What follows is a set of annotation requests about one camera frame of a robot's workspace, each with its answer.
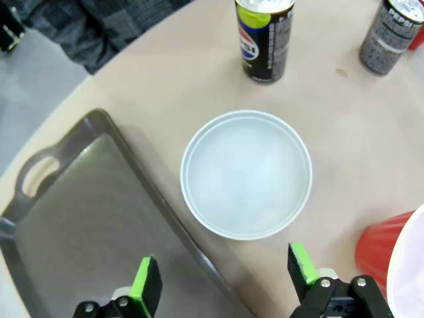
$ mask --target red object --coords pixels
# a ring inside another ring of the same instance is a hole
[[[393,249],[413,212],[407,212],[368,227],[356,245],[356,267],[361,272],[374,277],[384,296],[386,296],[387,273]]]
[[[410,50],[415,50],[418,46],[424,43],[424,26],[421,27],[421,30],[418,32],[417,36],[413,39],[412,43],[409,45]]]

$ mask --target floor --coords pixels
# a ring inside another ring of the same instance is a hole
[[[0,56],[0,176],[31,134],[88,73],[34,30]]]

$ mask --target person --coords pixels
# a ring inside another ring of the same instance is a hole
[[[0,50],[10,52],[25,34],[23,26],[0,1]]]
[[[4,0],[24,25],[94,74],[117,52],[191,0]]]

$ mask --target beige tabletop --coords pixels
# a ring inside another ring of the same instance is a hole
[[[376,0],[299,0],[286,73],[275,84],[258,85],[241,69],[234,3],[197,0],[131,44],[49,116],[2,176],[0,211],[30,155],[61,139],[91,109],[106,109],[244,302],[259,317],[287,317],[298,305],[286,270],[290,241],[303,242],[317,267],[332,267],[350,281],[357,275],[354,248],[363,228],[424,201],[424,70],[418,53],[406,54],[386,77],[358,60],[377,6]],[[193,134],[236,109],[286,121],[305,141],[313,164],[313,188],[300,216],[282,232],[250,242],[202,227],[179,183]],[[1,257],[1,316],[25,317],[7,273]]]

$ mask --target dark plaid jacket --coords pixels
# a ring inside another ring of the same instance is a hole
[[[191,0],[3,0],[24,24],[95,73],[119,50]]]

